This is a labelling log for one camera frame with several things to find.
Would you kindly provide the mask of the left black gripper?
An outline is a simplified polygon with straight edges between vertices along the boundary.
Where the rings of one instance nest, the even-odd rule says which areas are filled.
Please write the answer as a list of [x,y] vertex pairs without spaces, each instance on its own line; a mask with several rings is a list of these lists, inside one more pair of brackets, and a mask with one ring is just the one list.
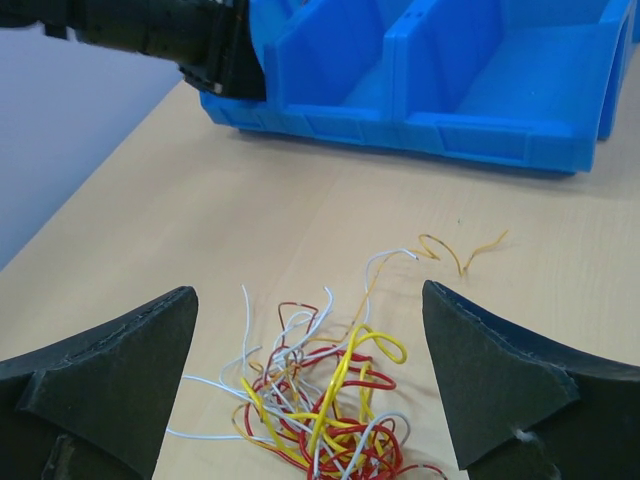
[[266,82],[254,49],[249,1],[214,1],[213,24],[204,57],[180,64],[189,85],[201,92],[235,100],[265,100]]

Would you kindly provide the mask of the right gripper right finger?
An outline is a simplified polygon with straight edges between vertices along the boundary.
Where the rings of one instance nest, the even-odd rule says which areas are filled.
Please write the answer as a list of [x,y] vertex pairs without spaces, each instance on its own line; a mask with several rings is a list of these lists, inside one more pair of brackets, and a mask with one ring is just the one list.
[[639,369],[505,320],[443,284],[426,341],[460,470],[471,479],[636,479]]

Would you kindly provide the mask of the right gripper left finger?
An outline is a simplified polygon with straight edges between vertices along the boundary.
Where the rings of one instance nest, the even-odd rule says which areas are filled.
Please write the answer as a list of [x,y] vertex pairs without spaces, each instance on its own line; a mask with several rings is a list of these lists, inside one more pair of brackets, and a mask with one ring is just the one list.
[[198,307],[181,286],[2,361],[2,478],[152,478]]

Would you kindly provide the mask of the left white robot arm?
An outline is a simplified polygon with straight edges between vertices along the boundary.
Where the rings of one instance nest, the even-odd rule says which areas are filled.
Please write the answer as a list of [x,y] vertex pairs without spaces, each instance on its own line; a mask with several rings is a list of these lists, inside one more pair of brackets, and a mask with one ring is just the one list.
[[230,99],[263,101],[265,76],[254,50],[247,1],[5,0],[1,26],[41,24],[66,40],[177,64],[186,83]]

